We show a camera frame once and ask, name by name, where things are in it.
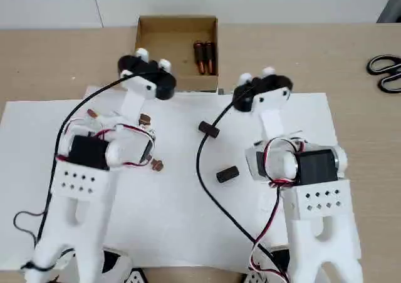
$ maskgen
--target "white wall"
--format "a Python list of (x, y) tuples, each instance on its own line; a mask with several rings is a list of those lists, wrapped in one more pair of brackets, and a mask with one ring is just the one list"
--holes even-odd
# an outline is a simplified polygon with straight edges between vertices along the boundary
[(0, 28), (99, 28), (95, 0), (0, 0)]
[[(388, 0), (97, 0), (105, 26), (140, 14), (215, 14), (222, 23), (376, 22)], [(0, 0), (0, 28), (100, 27), (95, 0)]]

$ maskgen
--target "red and white wire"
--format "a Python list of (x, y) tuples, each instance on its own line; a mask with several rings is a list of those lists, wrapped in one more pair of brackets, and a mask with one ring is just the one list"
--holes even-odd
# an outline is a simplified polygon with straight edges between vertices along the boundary
[[(151, 155), (151, 153), (153, 152), (153, 150), (154, 150), (154, 148), (155, 148), (155, 141), (154, 141), (153, 137), (152, 137), (148, 132), (146, 132), (145, 130), (143, 130), (143, 129), (141, 129), (141, 128), (137, 128), (136, 126), (126, 125), (126, 124), (124, 124), (124, 123), (117, 123), (117, 124), (115, 125), (115, 127), (116, 127), (117, 125), (121, 125), (121, 126), (123, 126), (124, 128), (128, 128), (129, 130), (133, 130), (133, 131), (136, 131), (136, 132), (138, 132), (138, 133), (140, 133), (140, 134), (142, 134), (142, 135), (145, 135), (145, 136), (149, 139), (149, 142), (152, 144), (152, 150), (151, 150), (151, 152), (149, 153), (149, 155)], [(104, 139), (104, 137), (105, 137), (105, 135), (106, 135), (107, 133), (109, 133), (109, 132), (111, 132), (111, 131), (116, 131), (116, 128), (115, 128), (115, 127), (114, 127), (114, 128), (107, 128), (107, 129), (98, 131), (98, 132), (94, 135), (94, 137), (98, 138), (98, 137), (102, 136), (103, 139)], [(148, 165), (149, 163), (150, 163), (150, 159), (146, 159), (146, 162), (145, 162), (145, 163), (124, 162), (122, 165), (123, 165), (123, 166), (133, 166), (133, 167), (144, 167), (144, 166)]]
[[(305, 143), (304, 141), (300, 141), (299, 142), (299, 146), (297, 147), (297, 144), (295, 142), (293, 142), (290, 139), (287, 138), (281, 138), (281, 137), (277, 137), (277, 138), (273, 138), (271, 139), (267, 144), (266, 147), (264, 148), (264, 153), (263, 153), (263, 162), (264, 162), (264, 166), (266, 167), (266, 163), (268, 161), (268, 155), (269, 155), (269, 151), (273, 145), (274, 142), (276, 141), (283, 141), (283, 142), (287, 142), (291, 145), (292, 149), (294, 152), (302, 152), (305, 149)], [(258, 237), (256, 237), (255, 239), (255, 243), (252, 247), (252, 251), (251, 254), (249, 255), (249, 265), (250, 268), (252, 270), (254, 270), (257, 273), (271, 273), (271, 274), (275, 274), (276, 276), (280, 277), (280, 279), (283, 280), (283, 282), (288, 283), (287, 278), (285, 278), (285, 276), (282, 275), (282, 273), (280, 273), (280, 271), (275, 270), (275, 269), (262, 269), (260, 268), (260, 266), (256, 265), (253, 259), (253, 255), (255, 253), (255, 250), (258, 248), (258, 245), (261, 243), (263, 237), (266, 235), (266, 233), (268, 232), (268, 230), (270, 229), (270, 226), (277, 214), (277, 210), (279, 207), (279, 200), (280, 200), (280, 196), (279, 196), (279, 189), (281, 187), (290, 187), (293, 184), (293, 180), (288, 179), (288, 178), (276, 178), (276, 179), (272, 179), (269, 175), (268, 175), (268, 171), (267, 169), (265, 169), (266, 171), (266, 175), (267, 177), (271, 180), (269, 185), (271, 187), (276, 187), (277, 190), (277, 199), (276, 199), (276, 203), (274, 204), (273, 210), (271, 212), (270, 218), (266, 224), (266, 226), (263, 228), (262, 232), (258, 235)]]

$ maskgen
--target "small black cylinder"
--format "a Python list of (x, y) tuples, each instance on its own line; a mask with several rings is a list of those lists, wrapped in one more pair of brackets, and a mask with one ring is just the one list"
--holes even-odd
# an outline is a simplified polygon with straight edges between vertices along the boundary
[(216, 178), (217, 181), (219, 181), (219, 183), (224, 183), (238, 176), (239, 176), (239, 170), (236, 166), (232, 166), (230, 168), (222, 170), (221, 172), (216, 173)]

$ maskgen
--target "black plastic part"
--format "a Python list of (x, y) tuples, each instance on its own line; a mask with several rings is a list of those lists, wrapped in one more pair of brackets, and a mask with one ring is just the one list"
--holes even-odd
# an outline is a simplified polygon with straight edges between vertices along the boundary
[(123, 56), (118, 60), (118, 71), (121, 73), (123, 70), (132, 73), (148, 73), (140, 76), (156, 85), (158, 99), (168, 100), (173, 97), (177, 81), (170, 73), (159, 68), (156, 61), (147, 63), (136, 56)]
[(105, 256), (105, 262), (103, 263), (102, 274), (108, 272), (109, 270), (112, 270), (115, 264), (117, 263), (118, 258), (120, 258), (120, 255), (113, 252), (109, 252), (107, 250), (104, 250), (103, 254)]
[(281, 269), (287, 272), (289, 265), (289, 249), (276, 250), (271, 254), (273, 255), (277, 264), (281, 266)]
[(266, 167), (264, 167), (264, 153), (256, 152), (256, 164), (258, 165), (258, 173), (261, 177), (267, 177)]
[(337, 168), (332, 150), (295, 153), (298, 162), (296, 186), (337, 181)]
[(213, 137), (213, 138), (217, 138), (217, 136), (219, 136), (219, 133), (220, 133), (220, 130), (219, 130), (218, 128), (216, 128), (215, 126), (212, 126), (212, 125), (208, 124), (208, 123), (205, 122), (205, 121), (202, 121), (202, 122), (199, 124), (198, 129), (199, 129), (201, 132), (203, 132), (203, 133), (205, 133), (205, 134), (207, 134), (207, 135), (209, 135), (210, 137)]
[(253, 78), (249, 83), (235, 88), (232, 101), (234, 102), (235, 109), (238, 111), (250, 112), (255, 95), (284, 87), (287, 87), (291, 91), (293, 89), (293, 83), (288, 77), (283, 75), (269, 75), (265, 78)]
[(230, 168), (222, 170), (221, 172), (216, 173), (217, 181), (219, 181), (219, 183), (224, 183), (238, 176), (239, 176), (239, 170), (236, 166), (232, 166)]
[(75, 136), (67, 160), (74, 164), (109, 170), (106, 161), (108, 142), (88, 136)]

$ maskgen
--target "white plastic bracket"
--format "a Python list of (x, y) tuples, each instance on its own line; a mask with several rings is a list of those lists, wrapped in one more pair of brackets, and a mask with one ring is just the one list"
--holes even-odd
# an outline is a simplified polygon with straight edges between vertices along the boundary
[[(64, 249), (74, 248), (80, 282), (98, 282), (116, 184), (117, 172), (59, 161), (46, 225), (35, 248), (33, 263), (42, 268), (51, 267)], [(89, 203), (82, 222), (76, 219), (78, 202)], [(49, 273), (29, 269), (25, 278), (29, 283), (44, 283)]]
[[(352, 209), (349, 180), (292, 187), (283, 192), (292, 283), (313, 283), (325, 262), (342, 282), (362, 283), (360, 243)], [(312, 221), (323, 231), (315, 236)]]

